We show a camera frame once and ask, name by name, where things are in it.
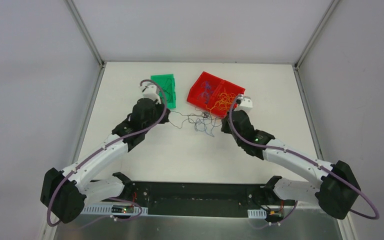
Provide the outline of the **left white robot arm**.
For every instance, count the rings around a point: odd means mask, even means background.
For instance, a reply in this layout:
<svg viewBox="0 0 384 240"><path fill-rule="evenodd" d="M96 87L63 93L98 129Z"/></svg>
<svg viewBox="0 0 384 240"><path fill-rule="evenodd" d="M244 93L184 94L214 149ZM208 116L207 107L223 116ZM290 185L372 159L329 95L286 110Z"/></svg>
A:
<svg viewBox="0 0 384 240"><path fill-rule="evenodd" d="M140 144L151 128L167 123L170 112L161 101L143 97L88 157L62 170L49 169L40 194L40 201L47 207L47 224L50 227L67 224L86 206L109 198L129 201L133 189L122 173L115 172L104 180L93 181L93 178Z"/></svg>

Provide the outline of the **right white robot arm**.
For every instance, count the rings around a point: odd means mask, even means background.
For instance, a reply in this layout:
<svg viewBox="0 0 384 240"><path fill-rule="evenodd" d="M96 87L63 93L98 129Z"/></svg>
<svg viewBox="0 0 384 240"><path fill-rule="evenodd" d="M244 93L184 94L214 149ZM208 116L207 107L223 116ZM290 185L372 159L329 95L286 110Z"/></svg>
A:
<svg viewBox="0 0 384 240"><path fill-rule="evenodd" d="M339 220L352 212L361 188L347 163L312 159L289 148L272 134L254 128L244 110L229 111L222 120L221 131L231 134L246 154L284 167L304 178L304 181L282 176L270 178L263 192L268 204L276 205L282 200L313 203Z"/></svg>

